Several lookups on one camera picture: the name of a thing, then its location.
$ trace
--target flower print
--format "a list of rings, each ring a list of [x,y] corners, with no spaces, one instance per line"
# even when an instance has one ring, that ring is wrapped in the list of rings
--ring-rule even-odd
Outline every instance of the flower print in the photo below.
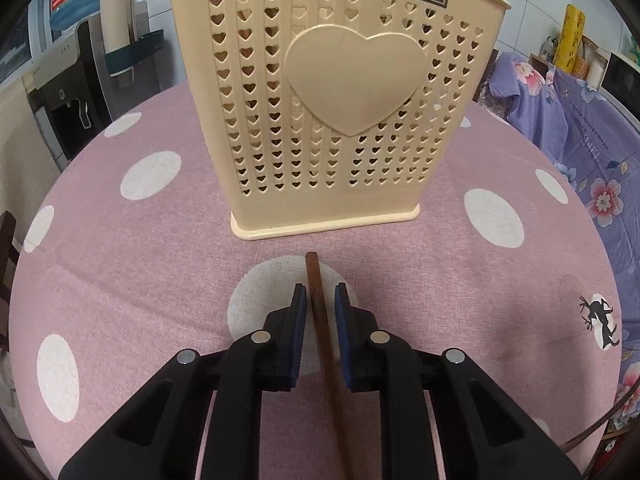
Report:
[[[513,68],[516,72],[516,78],[518,81],[527,85],[529,95],[539,95],[542,91],[542,86],[545,83],[543,77],[529,63],[524,61],[514,63]]]
[[[548,72],[546,72],[546,77],[545,77],[545,85],[546,88],[548,89],[549,92],[549,99],[548,101],[556,101],[557,100],[557,95],[556,95],[556,87],[554,86],[554,75],[556,74],[556,70],[550,68],[548,70]]]
[[[565,166],[564,164],[560,164],[559,162],[556,162],[554,166],[556,167],[556,170],[558,170],[560,173],[562,173],[562,175],[564,175],[565,179],[569,183],[569,186],[571,186],[571,188],[575,190],[575,186],[577,185],[575,181],[575,174],[577,173],[576,169],[569,168],[568,166]]]
[[[636,383],[640,377],[640,363],[633,363],[625,372],[622,378],[622,384],[618,384],[618,391],[616,393],[616,402],[618,402]],[[636,407],[640,402],[640,388],[638,388],[634,394],[629,397],[629,400],[625,402],[622,407],[615,413],[615,418],[622,418],[623,416],[633,415],[636,412]]]
[[[580,95],[582,96],[582,100],[585,103],[590,103],[591,101],[593,101],[594,97],[598,101],[606,101],[607,100],[606,97],[604,97],[604,95],[602,95],[600,92],[598,92],[593,86],[591,86],[586,81],[583,81],[582,79],[578,79],[578,85],[580,85],[582,87],[582,92],[580,92]]]
[[[600,227],[607,227],[612,224],[613,217],[622,213],[625,204],[620,198],[622,186],[613,178],[608,184],[604,183],[600,177],[591,184],[591,200],[587,205],[587,211],[591,218],[598,219]]]

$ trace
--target raised heart emblem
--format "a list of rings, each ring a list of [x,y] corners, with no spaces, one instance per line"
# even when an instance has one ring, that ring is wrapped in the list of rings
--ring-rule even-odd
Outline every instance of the raised heart emblem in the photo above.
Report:
[[[396,111],[424,80],[418,43],[394,32],[365,38],[347,27],[318,25],[289,45],[284,71],[313,115],[354,136]]]

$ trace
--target purple floral fabric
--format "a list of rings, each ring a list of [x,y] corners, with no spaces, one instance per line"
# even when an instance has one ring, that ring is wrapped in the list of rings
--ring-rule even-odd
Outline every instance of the purple floral fabric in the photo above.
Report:
[[[640,135],[586,81],[555,69],[541,79],[517,54],[502,54],[489,86],[513,98],[507,120],[564,175],[602,238],[622,306],[623,394],[640,371]],[[618,417],[638,411],[634,397]]]

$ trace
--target cable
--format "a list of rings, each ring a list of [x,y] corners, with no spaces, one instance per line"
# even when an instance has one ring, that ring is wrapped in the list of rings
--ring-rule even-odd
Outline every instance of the cable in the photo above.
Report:
[[[638,378],[638,380],[634,383],[634,385],[630,388],[630,390],[626,394],[624,394],[618,402],[616,402],[613,405],[613,408],[611,408],[607,413],[605,413],[598,420],[596,420],[596,422],[591,424],[582,433],[579,433],[578,435],[574,436],[572,439],[567,440],[564,444],[560,444],[559,446],[560,449],[565,453],[569,453],[572,449],[575,449],[581,443],[583,443],[583,441],[585,441],[587,437],[591,435],[591,433],[596,431],[600,426],[602,426],[605,422],[607,422],[611,418],[611,416],[615,412],[617,412],[617,410],[622,408],[624,403],[627,402],[631,398],[631,396],[636,392],[636,390],[638,389],[638,386],[640,386],[640,378]]]

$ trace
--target polka dot tablecloth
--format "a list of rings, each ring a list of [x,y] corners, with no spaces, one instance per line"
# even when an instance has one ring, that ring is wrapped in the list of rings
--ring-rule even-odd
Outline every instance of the polka dot tablecloth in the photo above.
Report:
[[[469,105],[411,222],[234,237],[187,86],[115,121],[73,161],[28,233],[12,293],[12,365],[44,462],[65,462],[182,348],[219,351],[306,282],[414,348],[468,352],[556,442],[609,409],[620,305],[578,197],[518,132]],[[580,297],[607,301],[603,323]],[[260,478],[338,479],[310,320],[301,377],[265,394]],[[376,394],[344,394],[358,478],[380,478]],[[580,468],[599,434],[571,453]]]

